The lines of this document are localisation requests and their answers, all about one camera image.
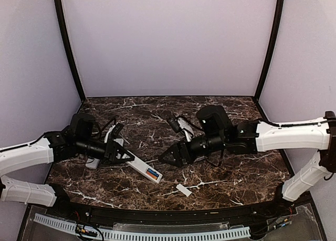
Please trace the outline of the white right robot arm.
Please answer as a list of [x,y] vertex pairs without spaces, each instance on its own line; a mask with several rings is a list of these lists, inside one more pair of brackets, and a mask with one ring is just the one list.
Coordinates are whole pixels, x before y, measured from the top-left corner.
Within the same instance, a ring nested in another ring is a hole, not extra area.
[[231,154],[256,154],[279,149],[315,149],[312,159],[291,179],[277,188],[274,201],[268,205],[273,217],[280,216],[302,193],[320,179],[335,173],[335,114],[308,121],[274,123],[255,120],[233,125],[222,107],[209,107],[196,114],[203,134],[170,146],[159,156],[162,163],[182,167],[199,156],[217,151]]

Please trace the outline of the white battery cover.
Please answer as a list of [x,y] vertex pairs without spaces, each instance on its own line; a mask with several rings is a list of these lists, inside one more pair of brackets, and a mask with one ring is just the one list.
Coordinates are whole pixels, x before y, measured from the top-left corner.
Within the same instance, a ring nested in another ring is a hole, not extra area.
[[178,185],[176,186],[176,189],[177,189],[178,191],[180,191],[181,193],[183,193],[186,197],[189,197],[189,196],[192,194],[192,192],[191,192],[187,187],[185,187],[185,186],[182,185],[182,184],[178,184]]

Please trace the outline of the white remote with buttons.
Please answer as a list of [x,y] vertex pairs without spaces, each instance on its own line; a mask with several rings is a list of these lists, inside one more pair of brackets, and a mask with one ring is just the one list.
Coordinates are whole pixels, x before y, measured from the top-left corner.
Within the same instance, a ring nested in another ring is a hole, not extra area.
[[138,157],[135,157],[134,161],[126,162],[126,164],[128,166],[132,167],[134,170],[136,170],[138,173],[142,174],[145,178],[147,178],[148,180],[150,180],[152,182],[154,182],[154,181],[151,180],[146,173],[147,169],[152,169],[160,175],[159,182],[161,181],[161,179],[163,177],[163,175],[159,171],[157,171],[155,168],[151,167],[150,165],[148,165],[147,163],[145,163],[144,161],[142,161]]

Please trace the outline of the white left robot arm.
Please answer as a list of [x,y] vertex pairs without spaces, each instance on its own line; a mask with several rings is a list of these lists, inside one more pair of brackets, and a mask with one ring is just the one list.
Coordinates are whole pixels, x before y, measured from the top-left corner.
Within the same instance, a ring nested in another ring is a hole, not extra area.
[[39,204],[52,207],[63,218],[74,214],[69,196],[58,184],[35,184],[7,176],[8,173],[27,167],[60,162],[77,154],[93,159],[105,159],[113,164],[134,161],[135,156],[113,137],[107,142],[66,137],[59,132],[48,132],[37,140],[1,149],[1,201]]

